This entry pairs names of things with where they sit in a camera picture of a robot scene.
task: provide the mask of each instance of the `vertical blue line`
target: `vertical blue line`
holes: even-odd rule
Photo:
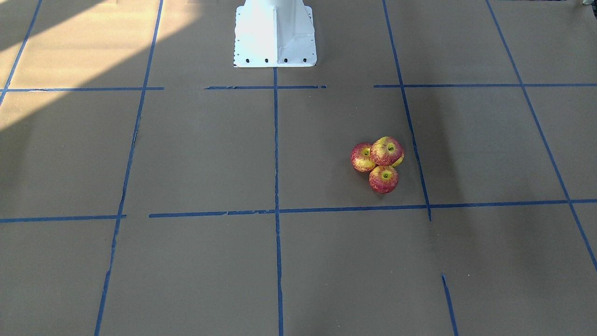
[[[25,39],[23,40],[23,43],[21,44],[21,48],[19,49],[19,52],[17,53],[17,58],[14,59],[13,68],[10,70],[10,74],[8,75],[8,78],[6,80],[6,84],[4,84],[4,88],[2,89],[2,94],[0,94],[0,105],[2,105],[2,102],[4,101],[4,96],[6,96],[6,92],[8,91],[8,87],[10,86],[10,82],[13,80],[14,71],[17,69],[17,65],[19,63],[19,60],[21,59],[21,55],[23,54],[25,45],[27,44],[27,41],[29,40],[29,37],[31,36],[31,31],[33,31],[33,25],[35,24],[35,20],[37,20],[37,15],[39,14],[39,9],[41,8],[41,2],[42,2],[42,0],[39,0],[37,7],[35,7],[35,13],[33,14],[33,18],[31,19],[31,24],[29,25],[29,29],[27,30],[27,33],[25,34]]]
[[[541,136],[541,140],[543,141],[543,145],[545,146],[545,149],[547,150],[547,154],[549,155],[549,159],[552,162],[553,169],[555,170],[556,175],[558,176],[558,180],[559,180],[560,186],[562,187],[562,191],[564,192],[564,196],[566,197],[566,201],[568,202],[568,206],[570,207],[570,211],[572,212],[572,215],[573,215],[574,220],[576,222],[576,226],[578,227],[580,235],[583,238],[584,245],[587,248],[587,251],[589,253],[591,261],[593,262],[593,267],[595,268],[595,271],[597,271],[597,259],[595,259],[595,254],[593,253],[593,249],[591,248],[591,245],[589,243],[589,239],[587,239],[587,236],[584,233],[583,226],[580,223],[580,220],[578,219],[578,216],[576,214],[576,210],[574,209],[574,205],[573,205],[572,201],[570,200],[570,195],[568,194],[568,190],[566,189],[566,185],[564,184],[564,180],[562,179],[562,175],[560,174],[560,171],[558,169],[558,165],[556,164],[556,160],[553,157],[551,149],[549,148],[549,144],[547,142],[547,139],[545,138],[545,134],[543,134],[543,129],[541,128],[541,124],[539,123],[539,118],[537,118],[537,114],[535,113],[535,109],[533,108],[533,104],[531,103],[531,99],[528,96],[527,88],[525,87],[525,84],[522,82],[522,78],[520,76],[520,73],[518,72],[518,67],[516,66],[516,63],[514,62],[514,57],[512,57],[512,53],[510,52],[510,48],[508,47],[508,43],[506,43],[506,38],[504,37],[504,34],[501,31],[500,24],[497,22],[497,17],[496,17],[496,14],[493,11],[493,7],[491,7],[491,4],[490,4],[489,0],[485,0],[485,3],[487,3],[487,7],[489,8],[489,12],[491,13],[491,17],[493,18],[493,22],[496,24],[497,32],[500,34],[501,41],[504,44],[504,47],[506,48],[506,52],[508,53],[508,57],[510,58],[510,62],[512,63],[512,67],[514,68],[514,73],[516,73],[516,77],[518,79],[518,83],[521,86],[522,92],[523,92],[523,94],[524,94],[524,96],[525,96],[525,98],[527,100],[528,107],[531,110],[531,114],[533,115],[533,119],[535,120],[535,125],[537,126],[537,130],[539,131],[539,135]]]
[[[280,202],[278,198],[278,68],[273,69],[273,126],[276,161],[276,191],[275,191],[275,216],[276,216],[276,259],[278,264],[278,335],[284,335],[284,311],[282,309],[282,248],[280,242]]]
[[[452,306],[452,298],[450,297],[450,289],[446,282],[446,275],[442,274],[442,282],[444,283],[444,292],[446,294],[446,301],[448,301],[448,310],[450,311],[450,319],[452,320],[452,330],[454,336],[458,336],[458,326],[456,325],[456,317],[454,316],[454,307]]]
[[[396,52],[396,45],[394,44],[394,35],[392,33],[392,26],[390,25],[390,17],[387,15],[387,6],[386,0],[382,0],[383,2],[383,11],[386,15],[386,24],[387,24],[387,32],[390,34],[390,42],[392,43],[392,51],[394,52],[394,62],[396,63],[396,71],[398,73],[398,81],[400,82],[400,91],[402,92],[402,101],[404,102],[404,110],[407,113],[407,120],[408,120],[408,128],[411,131],[411,136],[413,137],[413,148],[414,148],[414,155],[417,159],[418,164],[418,173],[421,176],[421,186],[423,187],[423,195],[425,196],[425,204],[427,205],[427,214],[429,215],[429,220],[431,220],[431,207],[429,206],[429,195],[427,194],[427,186],[425,185],[425,177],[423,176],[423,167],[421,166],[421,158],[418,156],[418,148],[417,148],[417,140],[414,136],[414,129],[413,129],[413,121],[410,115],[410,109],[408,108],[408,101],[407,101],[407,93],[404,90],[404,82],[402,81],[402,72],[400,71],[400,63],[398,62],[398,53]]]
[[[131,166],[133,165],[133,155],[135,153],[135,142],[137,140],[137,133],[139,132],[139,123],[141,121],[141,112],[143,111],[143,103],[145,100],[145,92],[147,90],[147,82],[149,81],[149,72],[151,70],[153,51],[155,49],[156,40],[158,39],[159,20],[162,16],[163,4],[164,4],[164,0],[160,0],[159,8],[158,8],[158,17],[156,18],[156,21],[155,21],[155,28],[153,30],[153,40],[151,43],[151,48],[149,50],[149,59],[147,60],[147,68],[145,70],[145,79],[143,81],[143,89],[141,91],[141,98],[139,100],[139,108],[137,110],[137,119],[135,120],[135,128],[133,130],[133,139],[131,141],[131,148],[128,153],[127,171],[124,175],[124,184],[122,186],[122,198],[120,199],[120,204],[118,206],[118,214],[116,215],[116,225],[114,226],[114,235],[112,236],[112,249],[110,251],[110,264],[108,267],[108,271],[106,272],[106,278],[104,280],[103,292],[101,293],[100,308],[97,313],[96,330],[95,330],[94,336],[100,335],[101,320],[103,318],[104,307],[106,305],[106,296],[107,296],[107,292],[108,292],[108,286],[110,284],[110,276],[112,274],[112,264],[114,262],[114,255],[116,252],[116,237],[118,235],[118,231],[120,230],[122,211],[124,209],[124,200],[127,196],[128,178],[131,174]]]

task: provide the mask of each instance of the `apple pile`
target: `apple pile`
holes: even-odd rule
[[[398,185],[398,172],[394,168],[404,160],[404,149],[396,139],[385,136],[373,144],[359,143],[350,160],[357,171],[370,172],[369,184],[373,190],[387,194]]]

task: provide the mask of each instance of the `grid square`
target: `grid square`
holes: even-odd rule
[[[407,96],[431,203],[565,198],[520,88]]]
[[[0,2],[0,87],[4,88],[38,0]]]
[[[590,6],[495,0],[491,6],[524,83],[597,81],[597,25]]]
[[[566,204],[436,209],[463,335],[592,335],[597,277]]]
[[[597,204],[575,204],[576,215],[583,226],[584,234],[587,236],[593,253],[597,252]]]
[[[113,215],[139,93],[11,92],[0,106],[0,218]]]
[[[177,90],[273,85],[271,69],[234,68],[236,7],[242,1],[166,1],[151,85]]]
[[[0,334],[89,335],[114,220],[0,225]]]
[[[43,2],[11,88],[138,87],[143,83],[158,1],[92,3],[98,1],[76,5],[67,10],[72,16],[56,22],[64,15],[64,4]],[[137,62],[109,72],[128,59]]]
[[[387,8],[405,84],[518,83],[485,1],[400,0]]]
[[[280,207],[425,204],[400,91],[280,90],[278,99]],[[395,137],[405,150],[398,187],[385,195],[350,163],[357,143],[382,136]]]
[[[425,210],[282,214],[284,333],[451,335]]]
[[[381,0],[305,0],[313,8],[317,66],[279,69],[280,85],[397,83]],[[363,17],[376,18],[364,20]]]
[[[102,335],[277,334],[273,215],[132,218],[118,236]]]
[[[597,197],[597,88],[528,87],[571,198]]]
[[[273,90],[147,92],[125,213],[273,209],[274,152]]]

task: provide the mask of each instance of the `gray floor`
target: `gray floor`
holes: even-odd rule
[[[0,335],[595,335],[590,6],[308,0],[274,70],[242,3],[0,1]]]

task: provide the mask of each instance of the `white mounting plate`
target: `white mounting plate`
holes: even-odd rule
[[[242,14],[244,6],[236,9],[236,24]],[[309,15],[309,20],[313,24],[313,10],[305,6]],[[271,37],[266,39],[274,41],[264,41],[263,36],[239,36],[236,33],[234,42],[234,67],[238,68],[283,68],[283,67],[307,67],[315,66],[317,63],[317,52],[315,50],[314,35],[299,35],[285,46],[276,47],[278,39],[276,31],[273,31]]]

